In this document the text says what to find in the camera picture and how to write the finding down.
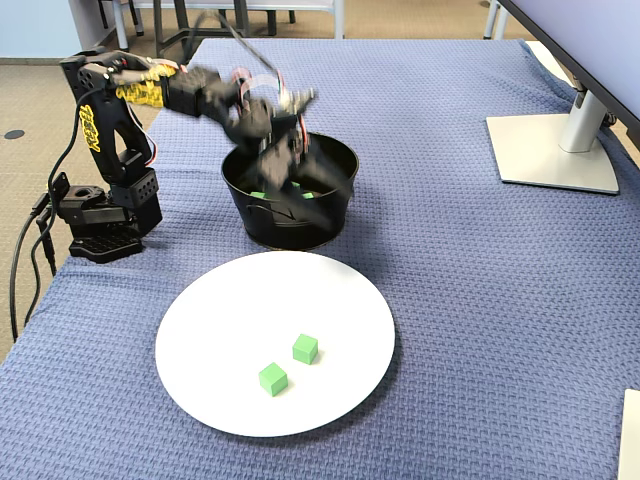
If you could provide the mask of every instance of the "silver monitor base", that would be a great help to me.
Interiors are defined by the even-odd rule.
[[[488,117],[502,181],[617,194],[613,166],[597,138],[584,153],[567,153],[559,147],[568,118],[568,114]]]

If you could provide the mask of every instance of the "robotic arm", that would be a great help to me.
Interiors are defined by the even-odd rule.
[[[140,238],[162,219],[158,182],[150,168],[157,147],[152,151],[128,103],[211,118],[231,141],[255,154],[255,167],[247,175],[255,176],[265,191],[297,206],[309,205],[289,195],[289,178],[299,169],[311,168],[331,187],[344,186],[346,179],[330,168],[318,168],[320,156],[309,152],[306,132],[298,129],[313,90],[288,94],[276,108],[250,96],[250,78],[224,82],[217,71],[196,67],[187,72],[167,60],[102,49],[70,57],[61,65],[77,101],[93,92],[84,97],[80,121],[100,174],[110,186],[108,193],[96,186],[71,186],[64,173],[55,180],[52,201],[71,227],[72,255],[104,263],[139,252]],[[237,117],[231,115],[232,109]],[[116,133],[126,145],[120,153]],[[319,212],[307,213],[322,224]]]

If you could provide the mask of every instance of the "black cable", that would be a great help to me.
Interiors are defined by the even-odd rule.
[[[22,248],[22,242],[27,235],[27,231],[31,226],[31,223],[36,219],[38,215],[33,212],[29,215],[29,218],[22,227],[18,241],[16,242],[16,248],[13,251],[13,260],[11,262],[11,275],[9,276],[9,316],[11,317],[11,334],[13,335],[13,343],[18,340],[18,320],[16,317],[16,273],[18,272],[18,259],[20,258],[20,249]]]
[[[187,60],[189,60],[189,58],[193,54],[193,42],[195,41],[196,31],[200,27],[200,24],[208,17],[217,18],[218,20],[220,20],[220,23],[224,25],[224,27],[229,31],[229,33],[231,33],[231,35],[233,35],[233,38],[235,38],[238,42],[240,42],[244,48],[249,50],[253,54],[253,56],[255,56],[258,60],[260,60],[260,62],[265,67],[267,67],[272,73],[278,75],[278,69],[275,68],[266,58],[264,58],[260,54],[260,52],[258,52],[255,48],[253,48],[251,44],[249,44],[244,38],[242,38],[240,34],[235,29],[233,29],[231,25],[229,25],[229,22],[227,22],[226,18],[224,18],[222,15],[220,15],[218,12],[215,12],[215,11],[204,11],[200,15],[198,15],[198,19],[196,20],[196,23],[193,29],[191,30],[191,33],[189,34],[189,40],[184,50],[184,57],[182,58],[182,61],[180,62],[180,64],[186,65]]]
[[[69,145],[67,145],[67,148],[65,148],[64,152],[62,152],[62,155],[60,155],[60,158],[58,158],[58,161],[53,166],[53,169],[49,174],[49,179],[47,180],[47,192],[49,193],[49,198],[51,199],[51,221],[47,225],[47,228],[45,228],[44,231],[40,234],[36,242],[33,244],[33,247],[31,248],[31,264],[33,265],[33,273],[36,277],[36,291],[33,296],[33,301],[31,302],[31,306],[29,307],[29,311],[27,312],[27,315],[24,317],[25,325],[29,323],[29,318],[31,318],[33,309],[36,308],[36,304],[38,303],[38,297],[40,296],[40,270],[38,270],[38,261],[36,260],[36,251],[38,249],[38,245],[42,243],[42,240],[51,231],[51,227],[53,227],[53,222],[56,219],[57,200],[55,195],[53,194],[53,177],[55,176],[58,168],[60,168],[60,164],[62,164],[62,161],[66,158],[67,155],[69,155],[69,152],[73,148],[73,144],[76,143],[76,137],[78,136],[78,123],[80,120],[80,117],[78,114],[80,112],[80,107],[82,106],[82,102],[87,97],[89,97],[90,95],[93,95],[98,91],[100,91],[99,88],[94,88],[93,90],[89,90],[88,92],[83,94],[76,102],[76,111],[73,118],[73,133],[71,134],[71,140],[69,140]]]
[[[47,222],[51,218],[51,205],[47,205],[47,208],[40,214],[36,220],[40,233],[43,233],[47,228]],[[49,268],[51,269],[51,276],[56,276],[56,251],[53,246],[53,240],[51,239],[51,232],[47,233],[47,236],[42,240],[42,248],[44,250],[44,256],[49,262]]]

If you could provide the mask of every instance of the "power cord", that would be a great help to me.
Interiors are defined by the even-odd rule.
[[[24,317],[25,326],[27,325],[27,323],[29,323],[31,314],[33,313],[33,310],[35,309],[36,304],[38,303],[38,298],[40,297],[40,270],[38,269],[38,261],[36,260],[36,251],[38,250],[38,246],[45,239],[47,239],[47,236],[49,235],[49,232],[51,232],[51,228],[53,227],[53,223],[55,222],[56,215],[57,215],[57,211],[56,211],[57,201],[54,195],[53,178],[55,177],[56,172],[58,171],[58,168],[60,168],[62,161],[67,157],[67,155],[69,155],[69,152],[71,151],[71,149],[73,148],[73,145],[76,142],[76,137],[78,136],[78,124],[80,120],[79,113],[80,113],[80,107],[82,106],[82,102],[84,102],[90,95],[93,95],[94,93],[99,91],[100,91],[99,88],[94,88],[93,90],[89,90],[88,92],[84,93],[76,102],[76,110],[73,118],[73,133],[71,134],[71,139],[69,140],[69,144],[67,145],[67,148],[65,148],[64,152],[62,152],[62,155],[60,155],[60,158],[58,158],[58,161],[53,166],[53,169],[49,174],[49,179],[47,180],[47,193],[49,198],[51,199],[51,220],[49,221],[47,226],[44,228],[44,230],[42,230],[42,232],[40,233],[40,236],[38,237],[38,239],[33,244],[33,247],[31,248],[31,264],[33,265],[33,273],[36,277],[36,291],[33,295],[33,301],[29,306],[29,311],[27,312],[27,315]]]
[[[33,221],[40,215],[49,203],[49,194],[43,193],[36,204],[31,208],[31,213],[24,222],[22,230],[18,235],[16,248],[13,251],[13,260],[11,261],[11,274],[9,275],[9,316],[11,317],[11,334],[13,335],[13,343],[18,340],[18,320],[16,317],[16,275],[18,273],[18,261],[20,260],[20,250],[24,237],[29,231],[29,227]]]

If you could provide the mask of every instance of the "white plate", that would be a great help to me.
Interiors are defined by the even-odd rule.
[[[293,359],[304,333],[312,365]],[[267,252],[193,282],[167,311],[156,365],[171,398],[224,432],[292,435],[351,411],[384,376],[395,343],[391,311],[363,275],[331,258]],[[276,362],[289,386],[271,397],[258,373]]]

